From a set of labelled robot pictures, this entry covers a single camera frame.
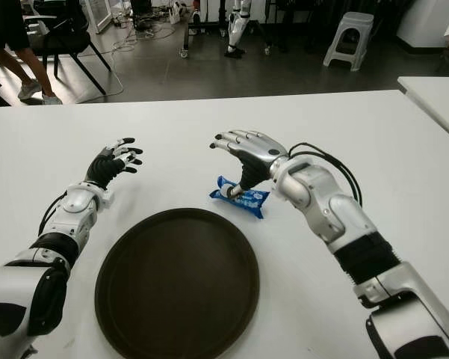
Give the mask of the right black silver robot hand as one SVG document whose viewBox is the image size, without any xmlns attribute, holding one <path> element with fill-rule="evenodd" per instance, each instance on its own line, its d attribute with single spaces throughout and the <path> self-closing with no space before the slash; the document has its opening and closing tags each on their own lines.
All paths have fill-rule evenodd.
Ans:
<svg viewBox="0 0 449 359">
<path fill-rule="evenodd" d="M 256 131 L 232 130 L 214 136 L 211 149 L 221 149 L 241 163 L 239 183 L 227 190 L 226 196 L 236 198 L 273 176 L 273 169 L 289 159 L 288 151 L 277 141 Z"/>
</svg>

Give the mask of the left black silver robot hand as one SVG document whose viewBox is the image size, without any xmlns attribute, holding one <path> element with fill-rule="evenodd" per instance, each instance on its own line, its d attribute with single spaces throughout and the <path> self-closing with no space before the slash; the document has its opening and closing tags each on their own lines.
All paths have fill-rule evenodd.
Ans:
<svg viewBox="0 0 449 359">
<path fill-rule="evenodd" d="M 136 174 L 136 166 L 143 164 L 138 158 L 143 151 L 129 146 L 134 142 L 134 138 L 121 138 L 105 146 L 91 162 L 84 181 L 106 190 L 109 183 L 119 174 Z"/>
</svg>

